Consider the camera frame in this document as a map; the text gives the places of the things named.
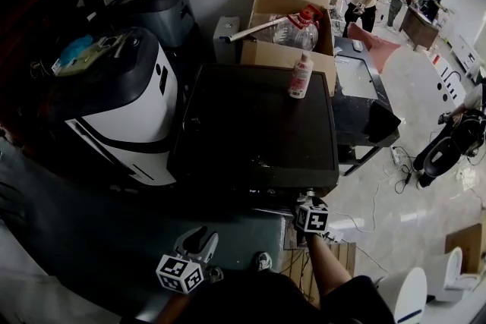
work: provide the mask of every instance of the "white sink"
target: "white sink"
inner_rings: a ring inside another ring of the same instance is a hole
[[[363,60],[337,55],[335,64],[343,95],[378,99],[370,72]]]

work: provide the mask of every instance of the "metal rod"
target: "metal rod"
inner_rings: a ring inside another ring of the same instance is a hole
[[[231,42],[237,41],[238,39],[244,38],[247,35],[250,35],[252,33],[256,33],[257,31],[264,30],[264,29],[267,29],[268,27],[275,26],[276,24],[283,22],[285,19],[287,19],[287,16],[281,17],[279,19],[271,20],[270,22],[267,22],[265,24],[261,24],[260,26],[252,27],[251,29],[240,31],[239,33],[233,34],[232,36],[225,36],[224,39],[225,39],[226,43],[231,43]]]

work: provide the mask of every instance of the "gray appliance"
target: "gray appliance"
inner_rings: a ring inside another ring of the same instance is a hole
[[[145,27],[163,48],[182,46],[195,25],[189,0],[114,0],[106,13],[117,27]]]

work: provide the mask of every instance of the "red cushion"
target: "red cushion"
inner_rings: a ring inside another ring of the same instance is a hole
[[[385,39],[381,39],[368,31],[364,31],[355,23],[350,23],[348,27],[348,37],[362,41],[366,49],[370,52],[374,66],[381,74],[385,68],[388,57],[390,57],[400,45]]]

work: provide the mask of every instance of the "white bottle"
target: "white bottle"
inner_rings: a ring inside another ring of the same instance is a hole
[[[302,58],[295,63],[292,73],[292,82],[289,87],[289,95],[291,97],[296,99],[303,99],[305,97],[313,67],[314,63],[311,61],[310,55],[303,52]]]

